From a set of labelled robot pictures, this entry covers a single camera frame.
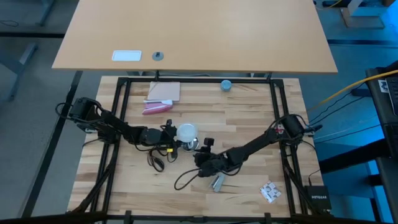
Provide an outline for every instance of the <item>wooden table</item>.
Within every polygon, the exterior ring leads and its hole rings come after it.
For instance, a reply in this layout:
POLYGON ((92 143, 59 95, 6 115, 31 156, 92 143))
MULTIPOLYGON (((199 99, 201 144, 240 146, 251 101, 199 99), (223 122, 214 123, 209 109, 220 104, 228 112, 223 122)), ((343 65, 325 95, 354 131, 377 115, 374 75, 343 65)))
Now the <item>wooden table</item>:
POLYGON ((312 0, 82 0, 53 68, 337 72, 312 0))
MULTIPOLYGON (((117 80, 118 77, 101 79, 96 99, 108 110, 111 109, 117 80)), ((301 114, 307 120, 299 80, 284 79, 284 84, 290 113, 301 114)), ((270 85, 264 83, 234 84, 232 90, 225 93, 220 91, 219 83, 181 83, 181 99, 172 110, 143 116, 142 101, 146 98, 149 83, 135 82, 129 93, 125 121, 132 126, 150 128, 159 128, 167 119, 172 119, 176 126, 194 123, 198 126, 201 145, 205 137, 215 138, 213 152, 221 152, 258 137, 275 120, 269 88, 270 85)), ((117 115, 121 104, 119 101, 117 115)), ((96 138, 95 134, 89 134, 86 141, 96 138)), ((102 142, 83 148, 68 209, 75 208, 94 186, 102 148, 102 142)), ((306 184, 308 175, 319 169, 317 155, 307 144, 300 144, 297 154, 306 184)), ((272 217, 290 217, 278 144, 267 146, 252 155, 238 175, 225 178, 219 193, 209 188, 214 177, 196 178, 185 189, 174 190, 176 178, 195 168, 192 153, 180 151, 178 159, 172 164, 162 159, 165 170, 158 173, 148 166, 146 153, 137 151, 125 140, 121 141, 109 214, 123 215, 126 210, 132 210, 133 215, 263 217, 264 212, 269 212, 272 217), (282 192, 273 203, 259 193, 259 188, 268 180, 282 192)), ((183 178, 180 185, 189 178, 183 178)), ((323 185, 319 172, 312 175, 312 183, 323 185)), ((300 212, 294 185, 293 192, 296 210, 300 212)), ((99 201, 100 204, 103 201, 103 191, 99 201)))

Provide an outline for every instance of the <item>black box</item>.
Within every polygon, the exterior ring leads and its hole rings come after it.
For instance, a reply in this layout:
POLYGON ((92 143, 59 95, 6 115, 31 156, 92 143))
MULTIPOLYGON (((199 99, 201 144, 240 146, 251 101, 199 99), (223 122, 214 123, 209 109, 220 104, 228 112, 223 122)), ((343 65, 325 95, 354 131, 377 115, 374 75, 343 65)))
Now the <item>black box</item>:
POLYGON ((326 186, 305 186, 312 203, 322 210, 330 210, 329 191, 326 186))

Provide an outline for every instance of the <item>pink marker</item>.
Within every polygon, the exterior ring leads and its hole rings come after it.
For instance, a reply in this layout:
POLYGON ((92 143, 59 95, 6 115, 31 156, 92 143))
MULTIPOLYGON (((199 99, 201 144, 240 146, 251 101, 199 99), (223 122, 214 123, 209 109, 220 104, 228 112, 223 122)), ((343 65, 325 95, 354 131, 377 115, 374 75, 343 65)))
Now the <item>pink marker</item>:
POLYGON ((161 113, 173 108, 172 100, 144 100, 144 103, 143 115, 161 113))

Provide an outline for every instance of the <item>yellow cable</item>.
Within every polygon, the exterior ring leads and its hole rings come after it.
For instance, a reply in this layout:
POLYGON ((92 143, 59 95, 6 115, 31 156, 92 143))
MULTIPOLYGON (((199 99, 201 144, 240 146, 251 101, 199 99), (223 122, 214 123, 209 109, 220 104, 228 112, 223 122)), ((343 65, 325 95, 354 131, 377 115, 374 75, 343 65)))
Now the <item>yellow cable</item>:
POLYGON ((375 79, 375 78, 386 77, 386 76, 389 76, 389 75, 392 75, 392 74, 395 74, 395 73, 398 73, 398 70, 394 70, 394 71, 391 71, 391 72, 382 73, 382 74, 375 75, 375 76, 372 76, 372 77, 369 77, 369 78, 364 78, 364 79, 362 79, 362 80, 360 80, 360 81, 358 81, 358 82, 354 82, 353 84, 351 84, 351 85, 349 85, 349 86, 343 88, 342 90, 338 91, 337 93, 335 93, 335 94, 329 96, 328 98, 324 99, 323 101, 321 101, 321 102, 320 102, 319 104, 317 104, 316 106, 314 106, 314 107, 310 108, 309 110, 307 110, 307 112, 310 112, 311 110, 314 110, 314 109, 318 108, 320 105, 326 103, 327 101, 333 99, 334 97, 340 95, 342 92, 344 92, 344 91, 346 91, 346 90, 348 90, 348 89, 350 89, 350 88, 352 88, 352 87, 354 87, 354 86, 356 86, 356 85, 359 85, 359 84, 361 84, 361 83, 364 83, 364 82, 373 80, 373 79, 375 79))
POLYGON ((329 9, 329 8, 331 8, 331 7, 333 7, 333 6, 337 5, 337 4, 339 4, 341 1, 342 1, 342 0, 339 0, 339 1, 337 1, 336 3, 334 3, 334 4, 332 4, 331 6, 328 6, 328 7, 324 7, 324 8, 318 8, 318 7, 316 7, 316 8, 317 8, 317 9, 320 9, 320 10, 329 9))

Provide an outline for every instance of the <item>paper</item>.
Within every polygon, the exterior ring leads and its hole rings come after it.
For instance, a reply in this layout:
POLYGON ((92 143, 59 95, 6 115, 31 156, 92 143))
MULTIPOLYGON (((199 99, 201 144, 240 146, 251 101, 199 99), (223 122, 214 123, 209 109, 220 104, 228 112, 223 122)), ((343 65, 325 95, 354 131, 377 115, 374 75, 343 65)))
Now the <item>paper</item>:
POLYGON ((180 101, 180 83, 151 82, 148 91, 148 100, 180 101))
POLYGON ((112 61, 114 62, 139 62, 142 52, 140 50, 115 50, 112 61))
POLYGON ((282 195, 275 184, 271 181, 268 181, 266 185, 262 186, 260 188, 260 192, 269 203, 272 203, 275 199, 282 195))

